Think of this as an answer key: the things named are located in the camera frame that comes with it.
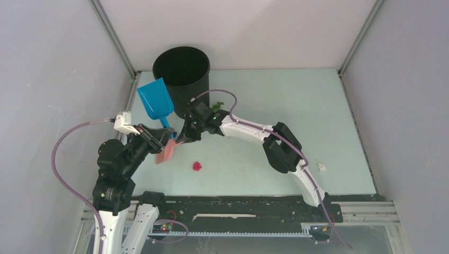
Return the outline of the pink hand brush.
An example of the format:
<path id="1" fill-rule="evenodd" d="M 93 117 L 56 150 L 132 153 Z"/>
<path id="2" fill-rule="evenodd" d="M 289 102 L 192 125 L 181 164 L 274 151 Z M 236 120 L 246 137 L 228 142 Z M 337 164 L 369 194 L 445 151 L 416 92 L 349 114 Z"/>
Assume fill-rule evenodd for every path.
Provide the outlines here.
<path id="1" fill-rule="evenodd" d="M 170 139 L 167 142 L 163 151 L 161 153 L 157 154 L 156 164 L 161 164 L 161 163 L 169 160 L 172 157 L 175 148 L 183 143 L 184 143 L 183 141 L 177 142 L 175 139 Z"/>

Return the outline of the blue plastic dustpan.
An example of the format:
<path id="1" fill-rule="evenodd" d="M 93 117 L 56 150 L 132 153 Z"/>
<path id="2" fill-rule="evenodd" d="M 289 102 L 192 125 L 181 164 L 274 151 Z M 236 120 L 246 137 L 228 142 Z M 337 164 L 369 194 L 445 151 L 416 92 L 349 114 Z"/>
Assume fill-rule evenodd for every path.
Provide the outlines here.
<path id="1" fill-rule="evenodd" d="M 148 117 L 158 120 L 164 128 L 170 128 L 167 117 L 174 112 L 174 104 L 164 79 L 158 78 L 137 88 L 137 93 Z"/>

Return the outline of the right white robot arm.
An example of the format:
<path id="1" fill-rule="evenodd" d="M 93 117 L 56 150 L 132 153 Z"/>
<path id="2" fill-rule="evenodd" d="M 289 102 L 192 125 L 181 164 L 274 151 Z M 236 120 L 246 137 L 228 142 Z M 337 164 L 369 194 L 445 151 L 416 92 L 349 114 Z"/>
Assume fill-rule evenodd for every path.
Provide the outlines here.
<path id="1" fill-rule="evenodd" d="M 214 111 L 202 102 L 191 102 L 176 143 L 200 141 L 202 133 L 239 138 L 263 147 L 269 165 L 282 174 L 291 175 L 303 200 L 309 205 L 308 214 L 314 221 L 322 221 L 329 214 L 330 199 L 308 169 L 302 145 L 282 122 L 263 125 L 236 117 L 225 110 Z"/>

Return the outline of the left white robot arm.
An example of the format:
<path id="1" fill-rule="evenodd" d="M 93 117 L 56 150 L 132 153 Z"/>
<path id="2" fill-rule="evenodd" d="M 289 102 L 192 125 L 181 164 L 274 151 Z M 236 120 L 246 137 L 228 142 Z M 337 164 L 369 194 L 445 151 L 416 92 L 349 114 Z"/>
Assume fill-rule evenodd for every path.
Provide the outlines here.
<path id="1" fill-rule="evenodd" d="M 136 186 L 132 176 L 149 154 L 164 151 L 174 132 L 144 124 L 131 128 L 126 144 L 110 139 L 98 149 L 98 179 L 93 190 L 94 251 L 98 253 L 141 253 L 153 224 L 167 215 L 165 195 L 145 191 L 139 196 L 130 231 L 122 236 Z"/>

